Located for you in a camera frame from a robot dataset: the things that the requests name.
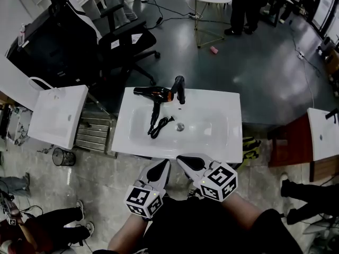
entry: gray floor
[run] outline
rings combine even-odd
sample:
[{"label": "gray floor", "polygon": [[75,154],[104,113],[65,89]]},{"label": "gray floor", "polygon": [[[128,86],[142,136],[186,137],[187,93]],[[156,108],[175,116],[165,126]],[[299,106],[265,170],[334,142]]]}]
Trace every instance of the gray floor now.
[{"label": "gray floor", "polygon": [[[142,4],[140,0],[127,0],[139,17],[154,26],[160,14],[158,8]],[[156,0],[158,5],[183,14],[192,12],[186,0]],[[191,7],[193,1],[187,1]],[[181,17],[162,10],[164,18]],[[229,22],[231,4],[224,11],[224,21]],[[169,20],[161,27],[151,30],[157,39],[153,49],[161,52],[161,58],[149,57],[138,64],[151,73],[158,85],[171,87],[177,75],[183,75],[187,88],[221,90],[240,93],[243,122],[257,124],[286,124],[303,115],[312,107],[312,100],[305,79],[305,71],[314,95],[315,108],[332,110],[338,104],[324,72],[323,62],[316,53],[320,38],[301,17],[291,15],[291,28],[295,42],[306,56],[323,73],[297,58],[294,51],[292,31],[288,25],[277,28],[260,21],[253,35],[227,37],[213,44],[219,52],[214,55],[209,47],[197,49],[193,20]],[[215,8],[209,6],[202,20],[217,20]],[[203,23],[202,26],[221,33],[229,25]],[[107,24],[99,29],[107,32]],[[149,86],[149,81],[137,72],[132,72],[126,86]],[[111,111],[119,110],[121,90],[98,96]]]},{"label": "gray floor", "polygon": [[[117,159],[91,155],[77,151],[77,162],[73,167],[56,167],[51,155],[33,152],[22,147],[8,144],[4,153],[4,165],[0,176],[21,177],[25,172],[31,175],[31,198],[16,197],[15,203],[21,208],[39,205],[44,212],[74,207],[81,199],[85,207],[87,221],[95,224],[93,237],[87,240],[92,250],[106,249],[108,242],[121,228],[129,215],[123,203],[127,187],[132,185],[140,171],[151,163],[150,160],[118,154]],[[251,160],[248,166],[238,171],[239,187],[237,192],[259,208],[274,208],[283,212],[283,198],[279,193],[279,178],[286,171],[296,183],[309,183],[309,164],[268,168],[271,144],[263,140],[260,146],[260,157]],[[189,181],[182,169],[172,163],[167,192],[174,199],[186,199]],[[304,204],[291,199],[295,208]],[[38,209],[32,211],[38,216]],[[304,223],[287,226],[302,250],[309,247],[313,236],[303,235],[307,227]],[[86,247],[76,247],[77,253],[90,253]]]}]

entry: sink drain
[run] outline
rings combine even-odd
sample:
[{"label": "sink drain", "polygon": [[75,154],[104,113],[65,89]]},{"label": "sink drain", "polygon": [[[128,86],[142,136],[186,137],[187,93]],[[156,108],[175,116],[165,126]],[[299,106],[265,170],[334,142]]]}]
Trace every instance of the sink drain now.
[{"label": "sink drain", "polygon": [[181,131],[183,131],[184,129],[185,129],[185,125],[184,125],[183,123],[179,122],[179,123],[176,124],[176,130],[177,130],[178,132],[181,132]]}]

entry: round white table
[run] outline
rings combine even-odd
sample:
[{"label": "round white table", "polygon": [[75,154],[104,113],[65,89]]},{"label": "round white table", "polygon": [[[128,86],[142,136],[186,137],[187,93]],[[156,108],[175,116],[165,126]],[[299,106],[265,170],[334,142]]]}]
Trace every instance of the round white table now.
[{"label": "round white table", "polygon": [[[198,28],[198,24],[199,24],[199,21],[200,19],[197,18],[198,15],[202,15],[202,13],[204,12],[204,10],[206,9],[206,6],[210,3],[212,4],[215,4],[216,5],[216,9],[217,11],[219,11],[219,16],[220,16],[220,20],[223,21],[223,13],[222,13],[222,8],[221,8],[221,4],[228,4],[229,2],[231,2],[232,0],[194,0],[194,11],[195,11],[195,24],[194,24],[194,30],[195,30],[195,39],[197,41],[197,46],[198,48],[200,48],[201,46],[205,45],[205,44],[208,44],[208,43],[212,43],[212,42],[215,42],[215,41],[218,41],[218,40],[224,40],[225,37],[224,35],[218,35],[218,34],[215,34],[213,32],[210,32],[210,31],[207,31],[207,30],[203,30],[203,29],[199,29]],[[198,2],[202,2],[202,3],[205,3],[205,6],[203,7],[203,10],[201,13],[197,13],[197,6],[198,6]],[[214,37],[217,37],[217,39],[215,40],[212,40],[212,41],[209,41],[209,42],[205,42],[205,43],[201,43],[201,39],[199,39],[199,35],[198,35],[198,32],[202,32],[202,33],[205,33],[205,34],[209,34],[209,35],[212,35]]]}]

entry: chair armrest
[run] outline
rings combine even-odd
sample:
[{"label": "chair armrest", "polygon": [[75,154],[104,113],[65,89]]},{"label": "chair armrest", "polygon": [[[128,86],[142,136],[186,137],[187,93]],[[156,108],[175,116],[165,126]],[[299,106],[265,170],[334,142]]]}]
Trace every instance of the chair armrest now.
[{"label": "chair armrest", "polygon": [[146,24],[145,20],[135,20],[114,30],[112,32],[112,35],[114,35],[115,37],[119,37],[120,35],[129,32],[131,29],[136,28],[138,26],[144,26],[145,24]]},{"label": "chair armrest", "polygon": [[121,9],[121,8],[123,8],[123,5],[117,5],[117,6],[114,6],[112,8],[109,8],[108,10],[104,10],[103,12],[100,13],[100,17],[104,18],[107,15],[110,15],[111,13],[113,13],[113,12],[115,12],[115,11]]}]

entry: dark green floor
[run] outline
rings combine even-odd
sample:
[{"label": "dark green floor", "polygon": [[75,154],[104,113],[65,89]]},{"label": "dark green floor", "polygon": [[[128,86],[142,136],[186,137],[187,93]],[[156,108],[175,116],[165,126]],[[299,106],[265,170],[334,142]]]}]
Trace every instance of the dark green floor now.
[{"label": "dark green floor", "polygon": [[[158,5],[184,14],[192,12],[186,0],[156,1]],[[154,26],[160,16],[157,7],[142,4],[140,0],[134,1],[133,10],[147,20],[148,27]],[[165,19],[180,17],[166,10],[162,12]],[[224,11],[225,22],[229,22],[230,16],[231,5],[228,5]],[[215,8],[211,5],[205,10],[203,20],[216,19]],[[288,23],[292,19],[291,29]],[[203,26],[219,33],[229,27],[208,22]],[[98,27],[103,33],[108,29],[106,23]],[[330,111],[337,107],[338,101],[328,84],[323,62],[316,53],[320,38],[303,18],[292,14],[284,25],[278,24],[276,28],[260,21],[253,35],[227,37],[213,44],[219,50],[217,55],[212,54],[209,47],[197,48],[193,27],[193,20],[170,20],[151,30],[157,39],[153,49],[161,53],[161,58],[148,57],[138,65],[155,77],[157,85],[171,87],[174,78],[182,75],[187,88],[240,93],[243,122],[280,125],[312,107],[306,70],[315,108]],[[294,51],[292,34],[297,48],[322,74],[306,62],[304,68],[304,62]],[[149,86],[149,80],[133,71],[125,86]],[[112,88],[104,93],[96,92],[96,96],[111,112],[118,112],[123,87],[119,89],[112,84]]]}]

